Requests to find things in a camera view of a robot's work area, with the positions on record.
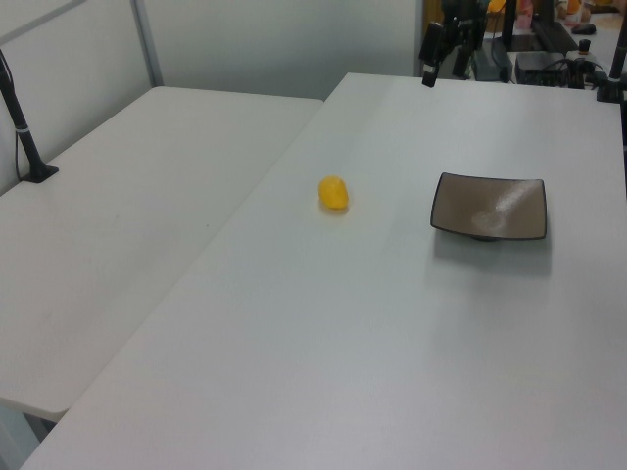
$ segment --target gray plate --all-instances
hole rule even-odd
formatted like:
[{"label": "gray plate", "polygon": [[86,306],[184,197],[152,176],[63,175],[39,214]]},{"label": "gray plate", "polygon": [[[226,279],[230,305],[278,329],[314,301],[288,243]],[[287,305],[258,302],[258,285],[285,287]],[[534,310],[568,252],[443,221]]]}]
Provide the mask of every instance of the gray plate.
[{"label": "gray plate", "polygon": [[545,183],[442,173],[431,226],[486,241],[543,239],[547,236]]}]

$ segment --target black stand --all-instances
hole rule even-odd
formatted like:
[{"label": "black stand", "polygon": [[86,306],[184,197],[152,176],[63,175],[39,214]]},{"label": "black stand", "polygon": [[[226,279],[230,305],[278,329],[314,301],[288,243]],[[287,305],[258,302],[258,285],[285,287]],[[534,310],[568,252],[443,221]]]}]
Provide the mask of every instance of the black stand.
[{"label": "black stand", "polygon": [[623,17],[623,24],[620,27],[614,60],[611,63],[609,77],[603,72],[596,72],[595,77],[599,82],[597,90],[597,101],[603,103],[622,103],[623,91],[627,89],[625,83],[620,79],[625,64],[627,54],[627,16]]},{"label": "black stand", "polygon": [[502,81],[511,78],[511,60],[503,43],[498,40],[483,41],[481,49],[475,51],[472,71],[477,81]]},{"label": "black stand", "polygon": [[24,147],[28,161],[30,162],[30,173],[23,178],[23,181],[41,183],[59,171],[59,169],[54,166],[47,166],[41,160],[41,157],[39,157],[39,152],[37,151],[34,140],[32,140],[26,118],[24,117],[22,107],[16,96],[13,79],[9,73],[9,66],[4,61],[2,51],[0,51],[0,92],[2,92],[2,97],[7,104],[9,114],[22,141],[22,146]]},{"label": "black stand", "polygon": [[508,52],[544,51],[545,48],[535,34],[513,35],[513,24],[516,21],[516,0],[506,0],[503,13],[503,34],[495,40],[501,42]]}]

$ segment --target white table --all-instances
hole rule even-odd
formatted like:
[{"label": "white table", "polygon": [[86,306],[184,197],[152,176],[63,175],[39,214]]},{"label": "white table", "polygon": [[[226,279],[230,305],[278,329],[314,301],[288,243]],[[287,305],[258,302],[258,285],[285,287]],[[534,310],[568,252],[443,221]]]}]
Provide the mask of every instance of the white table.
[{"label": "white table", "polygon": [[[434,230],[442,171],[543,178],[548,238]],[[624,185],[594,93],[351,74],[24,470],[622,470]]]},{"label": "white table", "polygon": [[156,88],[0,198],[0,403],[59,419],[321,106]]}]

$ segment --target white partition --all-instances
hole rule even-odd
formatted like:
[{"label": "white partition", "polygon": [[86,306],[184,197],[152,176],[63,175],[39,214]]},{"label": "white partition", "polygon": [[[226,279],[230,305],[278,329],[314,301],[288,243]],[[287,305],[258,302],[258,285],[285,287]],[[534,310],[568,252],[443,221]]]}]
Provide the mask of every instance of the white partition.
[{"label": "white partition", "polygon": [[[79,2],[1,48],[44,161],[150,88],[130,0]],[[0,100],[0,194],[17,182],[13,155],[13,124]],[[21,162],[25,172],[24,155]]]},{"label": "white partition", "polygon": [[0,0],[0,44],[85,0]]},{"label": "white partition", "polygon": [[325,99],[349,71],[414,72],[418,0],[137,1],[167,86]]}]

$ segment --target yellow object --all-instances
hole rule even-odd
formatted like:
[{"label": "yellow object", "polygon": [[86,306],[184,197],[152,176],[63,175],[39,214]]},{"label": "yellow object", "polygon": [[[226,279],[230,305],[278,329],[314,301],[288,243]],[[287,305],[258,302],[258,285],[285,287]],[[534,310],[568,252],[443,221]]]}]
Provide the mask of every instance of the yellow object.
[{"label": "yellow object", "polygon": [[497,13],[505,5],[506,0],[491,0],[488,4],[488,13]]},{"label": "yellow object", "polygon": [[568,7],[566,8],[566,13],[568,15],[574,15],[581,8],[581,2],[579,0],[568,0]]},{"label": "yellow object", "polygon": [[329,209],[345,209],[349,204],[349,193],[344,180],[339,176],[326,176],[317,185],[317,194]]}]

